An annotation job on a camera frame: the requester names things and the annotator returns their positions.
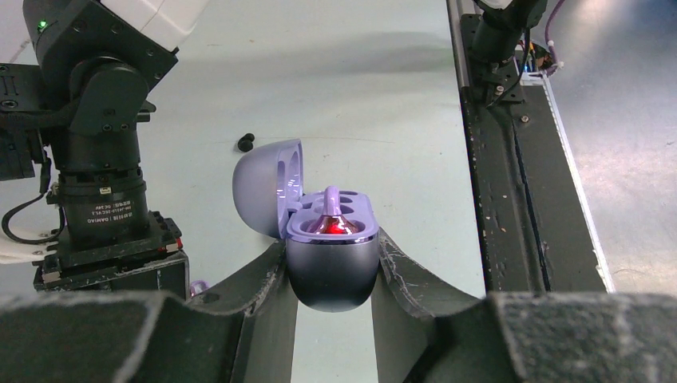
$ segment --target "earbud case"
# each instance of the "earbud case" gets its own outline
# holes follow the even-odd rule
[[[339,312],[369,298],[379,260],[379,226],[369,197],[339,192],[341,212],[358,232],[307,232],[322,215],[323,192],[303,194],[301,140],[275,142],[245,154],[233,172],[232,190],[237,212],[250,228],[285,241],[289,279],[299,301]]]

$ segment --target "small black object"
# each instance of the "small black object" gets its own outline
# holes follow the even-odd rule
[[[251,133],[245,134],[239,141],[237,141],[237,148],[242,152],[249,152],[254,148],[254,135]]]

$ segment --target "screw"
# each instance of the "screw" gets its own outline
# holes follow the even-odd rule
[[[87,23],[82,20],[76,20],[71,25],[71,28],[76,32],[85,32],[87,30]]]
[[[254,135],[251,133],[245,134],[237,141],[237,148],[242,152],[249,152],[254,148]]]
[[[17,101],[14,100],[4,100],[3,102],[0,102],[0,106],[8,109],[13,109],[18,106]]]

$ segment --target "white table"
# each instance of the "white table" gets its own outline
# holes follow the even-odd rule
[[[482,296],[448,25],[443,0],[212,2],[140,126],[148,204],[184,232],[192,278],[220,281],[271,243],[232,202],[234,147],[252,132],[256,146],[302,138],[306,191],[365,192],[409,256]],[[0,211],[37,189],[0,184]],[[53,215],[36,207],[17,222],[49,227]],[[17,280],[30,273],[0,267],[0,293],[30,290],[32,278]],[[369,303],[344,314],[300,306],[293,381],[376,381],[371,330]]]

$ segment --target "case lid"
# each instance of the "case lid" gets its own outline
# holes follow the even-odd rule
[[[275,142],[245,154],[235,166],[232,190],[237,213],[249,227],[286,238],[290,211],[302,207],[301,140]]]

